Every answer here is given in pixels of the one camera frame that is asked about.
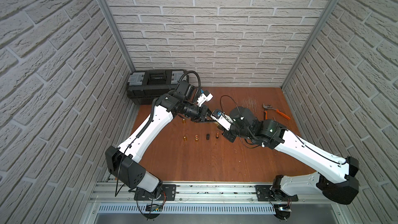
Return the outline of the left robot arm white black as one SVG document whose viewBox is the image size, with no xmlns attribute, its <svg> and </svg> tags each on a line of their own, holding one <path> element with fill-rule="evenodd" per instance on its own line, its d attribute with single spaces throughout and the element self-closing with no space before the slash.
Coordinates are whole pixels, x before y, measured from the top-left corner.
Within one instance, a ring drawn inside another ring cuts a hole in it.
<svg viewBox="0 0 398 224">
<path fill-rule="evenodd" d="M 195 71 L 183 73 L 175 89 L 152 101 L 150 115 L 136 131 L 117 147 L 110 146 L 105 151 L 108 172 L 117 183 L 143 190 L 151 200 L 162 194 L 162 181 L 140 165 L 149 145 L 176 116 L 192 122 L 208 122 L 209 109 L 205 102 L 212 96 L 200 85 L 189 84 L 190 74 L 199 76 Z"/>
</svg>

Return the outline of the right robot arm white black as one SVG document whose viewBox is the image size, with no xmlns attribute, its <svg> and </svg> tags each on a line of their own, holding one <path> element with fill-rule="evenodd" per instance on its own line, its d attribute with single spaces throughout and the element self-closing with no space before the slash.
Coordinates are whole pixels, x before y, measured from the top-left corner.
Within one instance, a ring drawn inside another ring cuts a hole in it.
<svg viewBox="0 0 398 224">
<path fill-rule="evenodd" d="M 335 203 L 349 205 L 358 195 L 357 159 L 324 151 L 275 120 L 259 120 L 245 107 L 233 109 L 230 115 L 216 110 L 212 117 L 230 142 L 239 138 L 249 148 L 266 147 L 282 152 L 315 171 L 302 176 L 276 176 L 269 189 L 271 198 L 286 201 L 297 195 L 323 195 Z"/>
</svg>

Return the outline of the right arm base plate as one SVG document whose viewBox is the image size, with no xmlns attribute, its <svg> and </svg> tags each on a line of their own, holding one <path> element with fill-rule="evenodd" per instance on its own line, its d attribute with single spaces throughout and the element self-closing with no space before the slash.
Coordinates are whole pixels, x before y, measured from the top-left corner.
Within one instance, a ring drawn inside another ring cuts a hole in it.
<svg viewBox="0 0 398 224">
<path fill-rule="evenodd" d="M 271 185 L 255 185 L 256 196 L 259 202 L 297 202 L 298 196 L 288 196 L 278 188 L 273 188 Z"/>
</svg>

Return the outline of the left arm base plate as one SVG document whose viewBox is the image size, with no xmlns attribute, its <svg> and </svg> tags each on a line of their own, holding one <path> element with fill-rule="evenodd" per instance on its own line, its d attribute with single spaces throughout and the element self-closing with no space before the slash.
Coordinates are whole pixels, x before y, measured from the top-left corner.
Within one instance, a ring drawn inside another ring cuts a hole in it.
<svg viewBox="0 0 398 224">
<path fill-rule="evenodd" d="M 174 201 L 176 196 L 176 184 L 163 184 L 150 192 L 137 187 L 135 190 L 135 201 Z"/>
</svg>

